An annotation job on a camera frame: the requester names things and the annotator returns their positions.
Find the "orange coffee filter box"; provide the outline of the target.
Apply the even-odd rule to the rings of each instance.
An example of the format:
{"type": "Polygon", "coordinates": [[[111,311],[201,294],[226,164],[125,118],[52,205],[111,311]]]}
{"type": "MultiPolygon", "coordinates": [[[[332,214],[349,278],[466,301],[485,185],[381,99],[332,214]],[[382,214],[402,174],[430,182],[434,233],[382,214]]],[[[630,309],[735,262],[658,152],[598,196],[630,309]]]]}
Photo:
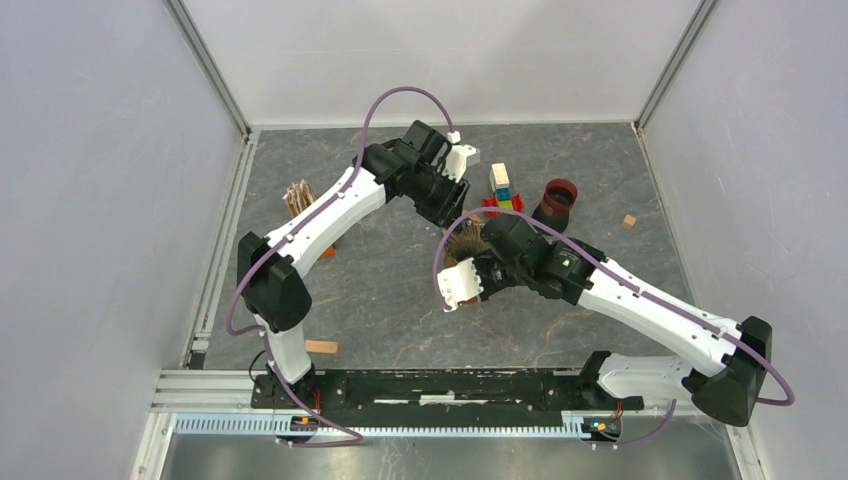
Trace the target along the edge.
{"type": "Polygon", "coordinates": [[[311,184],[307,180],[301,179],[287,188],[283,200],[290,210],[292,218],[297,219],[316,201],[316,195],[311,184]]]}

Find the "amber glass carafe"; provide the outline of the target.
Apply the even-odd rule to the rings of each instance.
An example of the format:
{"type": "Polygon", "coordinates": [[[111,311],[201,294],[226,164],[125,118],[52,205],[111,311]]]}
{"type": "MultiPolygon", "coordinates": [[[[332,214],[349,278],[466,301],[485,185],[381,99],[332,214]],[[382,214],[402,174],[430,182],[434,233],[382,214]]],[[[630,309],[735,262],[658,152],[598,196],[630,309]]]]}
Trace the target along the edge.
{"type": "Polygon", "coordinates": [[[473,298],[470,298],[470,299],[467,299],[467,300],[459,301],[457,303],[457,306],[462,307],[462,306],[466,306],[466,305],[474,305],[474,304],[477,304],[479,302],[480,302],[480,298],[479,298],[479,296],[476,296],[476,297],[473,297],[473,298]]]}

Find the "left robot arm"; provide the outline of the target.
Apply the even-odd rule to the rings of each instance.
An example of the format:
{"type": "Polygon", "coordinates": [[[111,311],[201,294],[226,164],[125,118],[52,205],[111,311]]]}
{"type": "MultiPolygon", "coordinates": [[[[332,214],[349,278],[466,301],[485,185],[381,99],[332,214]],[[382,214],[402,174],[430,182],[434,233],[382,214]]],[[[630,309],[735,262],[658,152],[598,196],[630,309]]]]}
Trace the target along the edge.
{"type": "Polygon", "coordinates": [[[366,146],[331,190],[288,223],[239,240],[237,294],[267,341],[275,392],[288,406],[302,407],[314,394],[302,326],[312,306],[305,276],[350,228],[396,197],[410,199],[431,224],[450,226],[469,189],[464,174],[480,155],[459,138],[414,121],[402,137],[366,146]]]}

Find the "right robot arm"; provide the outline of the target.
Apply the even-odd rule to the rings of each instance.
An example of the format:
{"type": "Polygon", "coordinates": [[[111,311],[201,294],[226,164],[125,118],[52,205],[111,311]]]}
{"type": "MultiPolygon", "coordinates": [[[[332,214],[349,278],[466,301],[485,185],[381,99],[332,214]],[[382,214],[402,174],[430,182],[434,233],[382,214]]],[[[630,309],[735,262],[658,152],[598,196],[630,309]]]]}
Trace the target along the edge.
{"type": "Polygon", "coordinates": [[[701,310],[642,281],[580,240],[552,239],[525,219],[500,214],[482,228],[487,248],[475,255],[481,297],[526,287],[603,314],[653,339],[668,356],[595,352],[577,382],[580,400],[602,408],[614,398],[688,400],[722,423],[744,427],[761,403],[773,328],[701,310]]]}

